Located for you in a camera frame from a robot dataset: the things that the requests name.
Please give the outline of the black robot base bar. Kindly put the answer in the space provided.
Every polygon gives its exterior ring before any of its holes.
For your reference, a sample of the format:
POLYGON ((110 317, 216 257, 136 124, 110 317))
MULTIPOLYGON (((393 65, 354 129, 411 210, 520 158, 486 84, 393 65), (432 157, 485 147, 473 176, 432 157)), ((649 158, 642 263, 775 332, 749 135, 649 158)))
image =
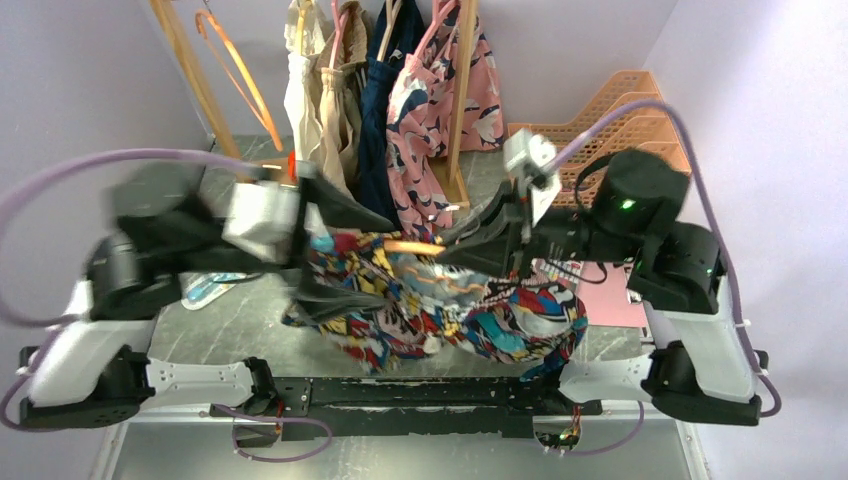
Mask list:
POLYGON ((531 439, 537 420, 599 415, 602 404, 576 404, 551 379, 277 377, 270 393, 236 410, 319 420, 337 437, 494 433, 531 439))

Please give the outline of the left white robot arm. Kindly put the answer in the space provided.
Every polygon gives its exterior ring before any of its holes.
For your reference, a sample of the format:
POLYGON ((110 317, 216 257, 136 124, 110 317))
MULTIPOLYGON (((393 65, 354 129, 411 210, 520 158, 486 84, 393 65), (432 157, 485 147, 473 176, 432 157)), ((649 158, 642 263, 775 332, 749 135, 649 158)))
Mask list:
POLYGON ((311 320, 374 310, 380 298, 314 281, 311 227, 388 232, 392 223, 304 168, 292 185, 269 169, 239 183, 214 215, 180 179, 140 169, 111 193, 116 229, 89 257, 49 343, 25 352, 30 378, 19 421, 27 430, 101 428, 160 407, 209 403, 261 416, 278 405, 268 363, 170 363, 148 356, 160 312, 184 296, 185 273, 275 274, 311 320))

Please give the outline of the comic print shorts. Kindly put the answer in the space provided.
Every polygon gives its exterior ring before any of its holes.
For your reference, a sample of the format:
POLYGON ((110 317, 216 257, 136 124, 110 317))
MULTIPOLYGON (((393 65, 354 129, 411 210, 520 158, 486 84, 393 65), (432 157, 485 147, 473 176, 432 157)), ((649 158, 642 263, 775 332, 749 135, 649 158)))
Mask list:
POLYGON ((480 299, 425 297, 391 271, 383 244, 401 237, 398 232, 338 233, 314 240, 308 261, 318 283, 379 295, 388 305, 322 324, 309 323, 295 305, 283 315, 283 324, 316 331, 369 374, 432 357, 447 347, 496 363, 531 362, 524 381, 570 360, 588 327, 584 304, 571 288, 543 274, 521 282, 488 276, 480 299))

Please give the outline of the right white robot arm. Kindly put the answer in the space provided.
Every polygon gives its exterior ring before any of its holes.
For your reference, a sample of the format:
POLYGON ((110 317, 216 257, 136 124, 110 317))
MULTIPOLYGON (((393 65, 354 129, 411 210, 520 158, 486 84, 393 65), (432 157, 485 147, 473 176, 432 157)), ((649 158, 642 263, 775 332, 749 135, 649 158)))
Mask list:
POLYGON ((718 236, 678 218, 687 175, 635 148, 604 155, 589 171, 603 172, 590 204, 552 207, 534 225, 518 193, 502 188, 476 230, 455 235, 437 261, 520 279, 534 260, 623 265, 630 270, 627 289, 673 326, 676 338, 651 353, 566 364, 539 389, 548 412, 630 400, 689 423, 757 425, 755 371, 768 358, 740 339, 730 263, 718 236))

